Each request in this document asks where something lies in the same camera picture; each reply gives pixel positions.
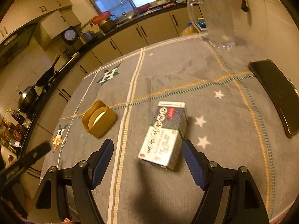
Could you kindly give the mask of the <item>black kitchen countertop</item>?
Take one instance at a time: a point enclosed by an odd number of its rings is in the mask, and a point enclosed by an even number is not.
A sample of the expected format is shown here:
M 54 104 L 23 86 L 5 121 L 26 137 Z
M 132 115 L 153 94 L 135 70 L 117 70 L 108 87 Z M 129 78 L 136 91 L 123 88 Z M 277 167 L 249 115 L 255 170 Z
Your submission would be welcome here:
M 158 7 L 144 12 L 106 35 L 92 38 L 80 47 L 78 52 L 74 53 L 69 61 L 54 73 L 27 112 L 31 124 L 20 143 L 21 147 L 17 150 L 17 154 L 21 156 L 25 153 L 35 124 L 38 122 L 52 94 L 55 91 L 59 92 L 59 105 L 68 102 L 71 98 L 69 91 L 66 91 L 62 85 L 69 83 L 73 88 L 77 87 L 68 78 L 73 68 L 78 67 L 83 75 L 89 74 L 89 71 L 82 66 L 85 57 L 93 56 L 92 60 L 88 61 L 86 65 L 91 70 L 95 70 L 99 66 L 132 51 L 177 37 L 187 27 L 188 23 L 187 2 L 184 1 L 173 6 L 169 5 L 166 8 Z

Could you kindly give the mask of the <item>round white kitchen scale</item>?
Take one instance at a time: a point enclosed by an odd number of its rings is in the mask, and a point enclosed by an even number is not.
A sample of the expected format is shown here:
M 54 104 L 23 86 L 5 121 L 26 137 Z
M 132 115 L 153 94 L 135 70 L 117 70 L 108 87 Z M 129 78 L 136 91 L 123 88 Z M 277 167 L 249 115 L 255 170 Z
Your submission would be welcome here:
M 62 39 L 67 45 L 73 45 L 75 41 L 78 39 L 78 33 L 76 29 L 70 26 L 64 32 L 61 33 Z

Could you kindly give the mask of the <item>steel wok with lid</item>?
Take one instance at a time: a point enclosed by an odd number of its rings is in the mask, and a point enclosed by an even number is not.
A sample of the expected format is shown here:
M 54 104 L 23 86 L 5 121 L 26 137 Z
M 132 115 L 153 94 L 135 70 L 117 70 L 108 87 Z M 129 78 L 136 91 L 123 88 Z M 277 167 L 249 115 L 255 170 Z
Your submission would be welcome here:
M 17 88 L 16 91 L 20 95 L 18 101 L 18 111 L 22 113 L 27 113 L 38 97 L 38 94 L 35 89 L 35 85 L 28 86 L 23 91 Z

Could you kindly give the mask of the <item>grey patterned tablecloth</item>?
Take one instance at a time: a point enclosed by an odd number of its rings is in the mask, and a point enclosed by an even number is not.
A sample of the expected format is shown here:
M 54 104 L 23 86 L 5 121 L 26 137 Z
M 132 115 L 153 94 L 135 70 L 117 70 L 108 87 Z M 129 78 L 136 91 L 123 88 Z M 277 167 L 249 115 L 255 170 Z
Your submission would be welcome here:
M 49 167 L 74 166 L 114 143 L 92 192 L 106 223 L 190 223 L 203 197 L 181 154 L 183 140 L 220 166 L 250 171 L 270 223 L 298 195 L 298 136 L 288 138 L 265 89 L 249 70 L 266 59 L 239 36 L 214 48 L 203 35 L 136 50 L 87 75 L 56 126 L 62 144 Z

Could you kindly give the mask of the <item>yellow tape roll holder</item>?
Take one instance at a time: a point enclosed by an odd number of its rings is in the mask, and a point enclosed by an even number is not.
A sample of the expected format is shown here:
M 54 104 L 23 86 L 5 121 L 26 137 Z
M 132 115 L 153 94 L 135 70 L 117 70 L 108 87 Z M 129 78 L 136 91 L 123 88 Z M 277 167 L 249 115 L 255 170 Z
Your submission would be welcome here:
M 85 131 L 96 138 L 104 136 L 117 120 L 117 115 L 101 100 L 97 100 L 85 112 L 82 124 Z

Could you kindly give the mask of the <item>white green medicine box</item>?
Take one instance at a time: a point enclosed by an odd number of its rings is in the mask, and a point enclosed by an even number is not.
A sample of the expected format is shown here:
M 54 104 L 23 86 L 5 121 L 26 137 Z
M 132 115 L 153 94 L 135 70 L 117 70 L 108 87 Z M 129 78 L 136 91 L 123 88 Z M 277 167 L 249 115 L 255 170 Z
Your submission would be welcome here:
M 186 133 L 187 120 L 184 102 L 160 101 L 138 158 L 174 170 Z

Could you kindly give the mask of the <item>black frying pan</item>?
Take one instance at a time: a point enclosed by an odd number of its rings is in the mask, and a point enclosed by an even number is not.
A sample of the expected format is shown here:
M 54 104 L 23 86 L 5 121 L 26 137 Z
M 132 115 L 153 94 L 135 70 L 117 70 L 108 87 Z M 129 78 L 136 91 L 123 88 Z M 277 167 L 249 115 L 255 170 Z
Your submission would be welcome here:
M 56 54 L 52 66 L 41 76 L 41 78 L 36 82 L 35 86 L 42 87 L 45 86 L 51 77 L 54 75 L 55 72 L 55 65 L 60 59 L 61 55 Z

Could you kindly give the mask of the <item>black smartphone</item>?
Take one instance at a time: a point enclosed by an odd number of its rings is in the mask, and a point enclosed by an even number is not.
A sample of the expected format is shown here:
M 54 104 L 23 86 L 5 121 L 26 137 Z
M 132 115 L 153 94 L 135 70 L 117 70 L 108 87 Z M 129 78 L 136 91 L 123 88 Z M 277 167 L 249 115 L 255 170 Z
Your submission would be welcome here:
M 299 101 L 291 82 L 271 60 L 249 62 L 248 68 L 270 97 L 286 136 L 292 138 L 298 133 Z

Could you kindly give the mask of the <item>red plastic basin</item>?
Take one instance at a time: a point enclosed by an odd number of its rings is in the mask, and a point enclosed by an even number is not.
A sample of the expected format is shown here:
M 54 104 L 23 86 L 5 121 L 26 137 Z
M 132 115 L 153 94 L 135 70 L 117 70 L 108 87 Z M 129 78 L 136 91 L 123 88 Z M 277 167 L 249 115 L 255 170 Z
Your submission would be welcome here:
M 91 20 L 91 23 L 94 25 L 98 25 L 101 22 L 105 21 L 106 19 L 108 19 L 111 16 L 111 12 L 110 11 L 104 11 L 102 13 L 100 13 L 98 16 L 94 17 Z

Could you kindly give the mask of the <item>blue plastic bag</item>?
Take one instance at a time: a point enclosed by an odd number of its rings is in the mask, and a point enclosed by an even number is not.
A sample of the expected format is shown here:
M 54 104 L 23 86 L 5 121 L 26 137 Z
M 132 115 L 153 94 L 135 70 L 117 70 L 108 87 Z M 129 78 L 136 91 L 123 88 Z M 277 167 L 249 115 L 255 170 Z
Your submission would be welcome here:
M 197 24 L 201 31 L 207 31 L 207 27 L 206 27 L 204 18 L 197 19 Z M 193 26 L 193 24 L 191 22 L 187 24 L 187 27 L 191 27 L 191 26 Z

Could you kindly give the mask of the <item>beige base cabinets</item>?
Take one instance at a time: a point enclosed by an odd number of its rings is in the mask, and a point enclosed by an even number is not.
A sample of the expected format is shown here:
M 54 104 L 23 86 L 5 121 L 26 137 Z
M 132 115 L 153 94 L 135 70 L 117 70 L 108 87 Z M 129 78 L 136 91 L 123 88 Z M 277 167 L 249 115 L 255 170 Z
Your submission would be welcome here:
M 70 139 L 63 156 L 52 153 L 42 158 L 36 165 L 39 170 L 51 162 L 65 165 L 95 149 L 99 140 L 83 129 L 81 119 L 97 100 L 117 115 L 105 134 L 118 150 L 105 185 L 120 191 L 141 182 L 137 154 L 159 101 L 185 104 L 187 122 L 195 121 L 202 98 L 197 87 L 204 83 L 199 60 L 206 49 L 198 34 L 177 32 L 171 14 L 186 15 L 187 9 L 161 13 L 81 48 L 77 63 L 60 85 L 66 93 L 56 91 L 33 126 L 29 150 L 49 140 L 59 123 L 66 127 L 63 137 Z

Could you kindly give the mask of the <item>clear glass mug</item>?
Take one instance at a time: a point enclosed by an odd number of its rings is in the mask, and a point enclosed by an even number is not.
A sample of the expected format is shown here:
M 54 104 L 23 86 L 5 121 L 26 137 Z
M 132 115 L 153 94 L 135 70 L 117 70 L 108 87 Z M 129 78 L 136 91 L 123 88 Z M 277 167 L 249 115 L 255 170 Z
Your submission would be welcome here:
M 200 7 L 207 31 L 201 31 L 194 14 Z M 235 29 L 229 0 L 187 0 L 189 18 L 198 32 L 207 32 L 207 40 L 215 48 L 230 49 L 236 45 Z

